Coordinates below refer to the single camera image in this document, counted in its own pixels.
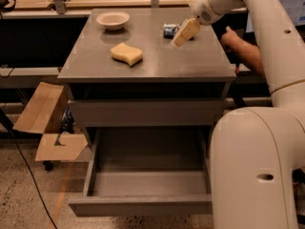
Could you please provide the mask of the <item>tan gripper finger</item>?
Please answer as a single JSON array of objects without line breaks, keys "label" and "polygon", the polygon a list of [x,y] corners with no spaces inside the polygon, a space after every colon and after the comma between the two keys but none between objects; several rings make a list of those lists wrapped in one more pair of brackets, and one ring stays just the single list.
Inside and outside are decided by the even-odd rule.
[{"label": "tan gripper finger", "polygon": [[190,40],[200,31],[200,23],[195,18],[187,19],[183,22],[179,32],[185,40]]},{"label": "tan gripper finger", "polygon": [[171,42],[173,47],[181,47],[184,43],[187,42],[187,39],[183,37],[181,34],[176,34]]}]

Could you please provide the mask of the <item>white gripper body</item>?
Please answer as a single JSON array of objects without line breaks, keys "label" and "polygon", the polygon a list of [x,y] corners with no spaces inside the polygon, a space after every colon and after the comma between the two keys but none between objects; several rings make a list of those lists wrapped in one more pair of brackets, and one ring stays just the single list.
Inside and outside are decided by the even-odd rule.
[{"label": "white gripper body", "polygon": [[221,0],[193,0],[190,3],[191,15],[201,25],[211,25],[223,17],[218,10],[220,5]]}]

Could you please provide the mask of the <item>person's bare forearm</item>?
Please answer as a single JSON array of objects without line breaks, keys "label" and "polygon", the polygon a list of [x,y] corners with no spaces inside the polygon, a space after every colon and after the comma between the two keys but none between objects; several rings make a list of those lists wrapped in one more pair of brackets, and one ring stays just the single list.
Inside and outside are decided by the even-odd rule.
[{"label": "person's bare forearm", "polygon": [[260,76],[264,76],[264,68],[257,46],[248,42],[241,42],[234,46],[234,53],[248,69],[254,71]]}]

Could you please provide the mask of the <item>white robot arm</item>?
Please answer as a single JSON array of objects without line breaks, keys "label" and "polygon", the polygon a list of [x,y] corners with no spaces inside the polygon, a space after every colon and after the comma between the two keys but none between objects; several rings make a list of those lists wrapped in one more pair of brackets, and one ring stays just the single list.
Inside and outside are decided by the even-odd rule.
[{"label": "white robot arm", "polygon": [[214,229],[298,229],[293,171],[305,166],[305,43],[279,0],[193,0],[210,25],[245,7],[271,94],[269,107],[235,109],[213,129]]}]

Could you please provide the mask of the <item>person's bare hand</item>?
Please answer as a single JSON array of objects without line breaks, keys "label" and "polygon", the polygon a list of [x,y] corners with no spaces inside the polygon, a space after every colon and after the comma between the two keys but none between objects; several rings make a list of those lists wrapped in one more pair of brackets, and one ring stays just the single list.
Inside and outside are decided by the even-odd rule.
[{"label": "person's bare hand", "polygon": [[241,45],[241,38],[227,26],[226,32],[221,36],[220,43],[227,52],[236,51]]}]

